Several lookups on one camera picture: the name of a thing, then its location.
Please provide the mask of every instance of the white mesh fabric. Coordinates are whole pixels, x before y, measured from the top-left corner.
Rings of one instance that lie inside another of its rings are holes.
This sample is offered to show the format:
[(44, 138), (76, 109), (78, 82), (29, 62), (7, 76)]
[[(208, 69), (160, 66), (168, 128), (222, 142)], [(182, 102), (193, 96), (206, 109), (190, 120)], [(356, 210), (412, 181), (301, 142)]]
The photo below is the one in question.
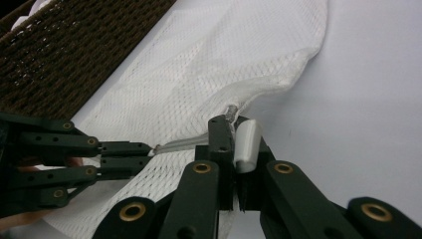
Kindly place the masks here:
[[(89, 113), (75, 117), (79, 129), (156, 146), (205, 133), (230, 106), (238, 114), (259, 95), (288, 90), (321, 46), (326, 0), (181, 1), (168, 14)], [(176, 189), (193, 157), (193, 150), (160, 154), (129, 183), (97, 183), (46, 220), (91, 238), (120, 200), (156, 201)]]

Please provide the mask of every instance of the wicker basket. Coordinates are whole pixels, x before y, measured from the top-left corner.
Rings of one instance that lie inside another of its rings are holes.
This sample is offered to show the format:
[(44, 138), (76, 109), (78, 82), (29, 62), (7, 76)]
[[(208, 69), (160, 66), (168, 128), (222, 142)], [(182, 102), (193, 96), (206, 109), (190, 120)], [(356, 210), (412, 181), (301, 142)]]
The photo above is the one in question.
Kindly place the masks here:
[(175, 0), (53, 0), (5, 31), (32, 2), (0, 21), (0, 112), (68, 120)]

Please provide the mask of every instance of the metal bolt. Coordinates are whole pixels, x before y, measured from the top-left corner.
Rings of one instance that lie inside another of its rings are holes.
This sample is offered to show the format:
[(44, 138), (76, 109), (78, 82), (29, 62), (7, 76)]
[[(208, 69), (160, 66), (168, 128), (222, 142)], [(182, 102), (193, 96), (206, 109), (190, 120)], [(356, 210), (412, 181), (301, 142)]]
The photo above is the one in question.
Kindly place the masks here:
[(146, 207), (143, 203), (132, 202), (121, 208), (118, 215), (121, 220), (130, 222), (141, 218), (145, 212)]
[(363, 213), (380, 222), (388, 222), (393, 219), (393, 216), (391, 215), (391, 212), (389, 212), (387, 209), (385, 209), (383, 206), (380, 206), (375, 203), (365, 203), (360, 206)]

